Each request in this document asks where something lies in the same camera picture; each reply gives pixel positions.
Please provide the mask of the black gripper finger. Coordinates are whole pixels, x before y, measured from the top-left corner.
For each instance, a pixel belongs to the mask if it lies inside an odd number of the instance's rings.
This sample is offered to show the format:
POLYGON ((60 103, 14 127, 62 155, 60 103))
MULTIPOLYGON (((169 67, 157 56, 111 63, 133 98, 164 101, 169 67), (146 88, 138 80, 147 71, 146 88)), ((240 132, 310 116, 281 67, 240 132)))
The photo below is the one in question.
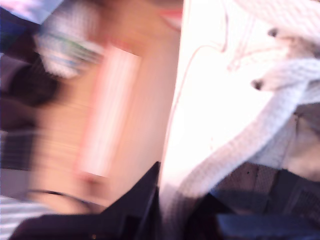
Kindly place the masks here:
POLYGON ((52 221, 46 240, 157 240, 160 162, 99 214, 65 215, 52 221))
POLYGON ((262 214, 237 214, 211 193, 192 214, 194 240, 318 240, 320 221, 287 212, 289 203, 320 186, 290 172, 280 172, 271 203, 262 214))

